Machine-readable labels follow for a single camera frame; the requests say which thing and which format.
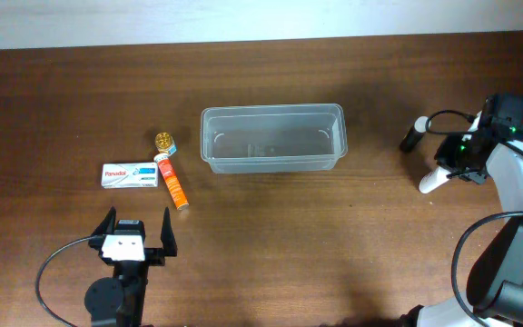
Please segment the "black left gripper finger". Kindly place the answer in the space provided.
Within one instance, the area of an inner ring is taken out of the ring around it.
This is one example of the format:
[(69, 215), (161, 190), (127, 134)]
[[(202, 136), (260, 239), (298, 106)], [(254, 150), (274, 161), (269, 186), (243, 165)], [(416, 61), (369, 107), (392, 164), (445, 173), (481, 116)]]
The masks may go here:
[(113, 234), (115, 227), (116, 209), (112, 206), (104, 219), (91, 233), (92, 236), (104, 236)]
[(165, 208), (163, 213), (163, 224), (160, 239), (163, 245), (163, 256), (176, 257), (178, 253), (178, 247), (174, 237), (172, 220), (168, 207)]

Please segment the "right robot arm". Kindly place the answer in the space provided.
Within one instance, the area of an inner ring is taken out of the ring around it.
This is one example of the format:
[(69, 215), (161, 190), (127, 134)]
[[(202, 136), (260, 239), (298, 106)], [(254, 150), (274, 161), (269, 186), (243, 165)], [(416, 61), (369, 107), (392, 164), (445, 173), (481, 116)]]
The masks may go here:
[[(464, 117), (469, 129), (443, 133), (437, 166), (421, 179), (419, 191), (430, 193), (454, 178), (476, 184), (491, 178), (502, 211), (460, 236), (450, 266), (452, 298), (411, 309), (400, 317), (401, 326), (523, 326), (523, 97), (490, 95), (479, 113)], [(479, 227), (497, 220), (504, 225), (474, 263), (462, 291), (457, 272), (463, 245)]]

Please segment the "white squeeze tube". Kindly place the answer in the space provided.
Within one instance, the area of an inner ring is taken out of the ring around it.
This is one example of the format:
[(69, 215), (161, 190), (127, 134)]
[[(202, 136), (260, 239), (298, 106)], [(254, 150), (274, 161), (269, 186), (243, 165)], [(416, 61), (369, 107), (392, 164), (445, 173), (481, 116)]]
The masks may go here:
[(426, 174), (419, 183), (421, 193), (430, 193), (449, 181), (450, 171), (438, 166), (432, 172)]

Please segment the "white Panadol medicine box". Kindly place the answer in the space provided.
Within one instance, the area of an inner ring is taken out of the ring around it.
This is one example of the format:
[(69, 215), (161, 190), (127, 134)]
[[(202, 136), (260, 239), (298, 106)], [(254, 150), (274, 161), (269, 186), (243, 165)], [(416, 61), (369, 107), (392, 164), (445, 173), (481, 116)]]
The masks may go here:
[(104, 189), (157, 187), (157, 164), (106, 163), (103, 165), (101, 186)]

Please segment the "black bottle with white cap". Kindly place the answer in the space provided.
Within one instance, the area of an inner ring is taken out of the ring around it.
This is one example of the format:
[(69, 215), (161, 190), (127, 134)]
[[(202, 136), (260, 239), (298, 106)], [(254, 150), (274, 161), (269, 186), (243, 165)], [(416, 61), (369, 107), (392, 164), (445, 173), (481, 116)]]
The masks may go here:
[(400, 143), (399, 149), (403, 153), (412, 152), (419, 141), (424, 137), (427, 132), (426, 124), (428, 120), (429, 118), (427, 116), (421, 116), (414, 122)]

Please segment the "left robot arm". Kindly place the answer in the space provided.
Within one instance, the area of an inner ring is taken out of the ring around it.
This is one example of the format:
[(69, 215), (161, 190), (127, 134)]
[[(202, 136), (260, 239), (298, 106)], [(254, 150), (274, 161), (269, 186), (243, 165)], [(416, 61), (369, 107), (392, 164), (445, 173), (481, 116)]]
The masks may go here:
[(144, 223), (140, 220), (117, 220), (111, 208), (94, 229), (88, 246), (113, 268), (113, 275), (91, 284), (84, 306), (93, 326), (141, 326), (148, 272), (164, 266), (167, 257), (177, 255), (170, 211), (163, 213), (160, 233), (162, 245), (146, 247)]

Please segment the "small gold-lid jar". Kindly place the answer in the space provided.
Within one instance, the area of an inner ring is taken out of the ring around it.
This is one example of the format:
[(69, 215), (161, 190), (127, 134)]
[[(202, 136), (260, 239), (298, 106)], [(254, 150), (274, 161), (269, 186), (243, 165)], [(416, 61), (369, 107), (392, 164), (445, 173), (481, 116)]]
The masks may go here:
[(154, 139), (157, 151), (161, 154), (172, 155), (177, 151), (176, 144), (169, 133), (161, 132)]

